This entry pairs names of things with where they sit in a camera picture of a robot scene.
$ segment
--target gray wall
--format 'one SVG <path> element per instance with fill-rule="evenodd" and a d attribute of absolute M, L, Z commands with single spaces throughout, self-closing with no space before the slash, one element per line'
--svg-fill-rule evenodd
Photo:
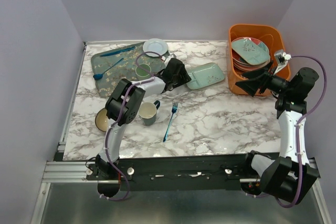
<path fill-rule="evenodd" d="M 0 222 L 29 223 L 83 44 L 61 0 L 0 6 Z"/>
<path fill-rule="evenodd" d="M 292 0 L 62 0 L 81 38 L 226 39 L 234 23 L 277 26 Z"/>
<path fill-rule="evenodd" d="M 311 55 L 320 59 L 328 75 L 328 89 L 324 101 L 306 124 L 306 145 L 310 156 L 317 160 L 321 173 L 321 186 L 333 222 L 336 223 L 336 1 L 294 0 L 279 29 L 292 55 Z M 319 70 L 317 64 L 308 60 L 292 60 L 292 70 L 310 66 Z M 315 105 L 322 92 L 322 73 L 316 87 L 308 97 L 309 107 Z"/>

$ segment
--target mint green dish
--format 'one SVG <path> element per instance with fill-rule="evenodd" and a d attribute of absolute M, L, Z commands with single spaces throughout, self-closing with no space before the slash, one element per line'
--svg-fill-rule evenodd
<path fill-rule="evenodd" d="M 249 39 L 239 39 L 231 43 L 236 51 L 250 65 L 259 65 L 270 59 L 270 55 Z"/>
<path fill-rule="evenodd" d="M 223 81 L 225 76 L 216 63 L 207 63 L 187 70 L 191 81 L 187 83 L 188 88 L 195 90 Z"/>

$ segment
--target gray mug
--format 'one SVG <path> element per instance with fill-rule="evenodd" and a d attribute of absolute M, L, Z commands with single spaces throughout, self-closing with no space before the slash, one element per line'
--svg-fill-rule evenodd
<path fill-rule="evenodd" d="M 144 102 L 140 105 L 139 116 L 143 123 L 147 126 L 152 125 L 156 121 L 157 109 L 160 107 L 160 101 Z"/>

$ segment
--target cup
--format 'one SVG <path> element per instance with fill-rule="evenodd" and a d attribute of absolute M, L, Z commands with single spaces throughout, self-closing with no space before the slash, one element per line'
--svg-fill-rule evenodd
<path fill-rule="evenodd" d="M 107 126 L 108 118 L 107 118 L 106 113 L 107 113 L 107 110 L 103 108 L 97 113 L 96 118 L 94 119 L 96 127 L 103 132 L 106 132 L 107 127 L 108 127 Z"/>
<path fill-rule="evenodd" d="M 143 123 L 147 126 L 152 125 L 156 121 L 156 113 L 160 107 L 160 101 L 144 102 L 140 105 L 139 116 L 141 117 Z"/>
<path fill-rule="evenodd" d="M 148 72 L 152 71 L 151 67 L 148 64 L 144 64 L 143 63 L 143 64 L 140 64 L 139 66 L 137 66 L 135 68 L 135 74 L 136 74 L 137 79 L 139 81 L 143 81 L 143 80 L 149 79 L 151 77 L 151 75 L 149 73 L 147 73 L 145 70 L 143 70 L 143 69 L 141 69 L 139 67 L 141 67 L 143 69 L 146 69 Z"/>

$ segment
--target bowl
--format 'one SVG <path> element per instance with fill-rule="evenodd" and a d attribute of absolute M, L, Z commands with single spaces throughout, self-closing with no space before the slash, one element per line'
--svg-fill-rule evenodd
<path fill-rule="evenodd" d="M 106 113 L 107 113 L 107 110 L 105 108 L 101 109 L 97 115 L 96 115 L 96 118 L 95 118 L 95 124 L 96 124 L 96 127 L 103 131 L 103 132 L 106 132 L 107 130 L 107 122 L 108 122 L 108 118 L 106 116 Z"/>

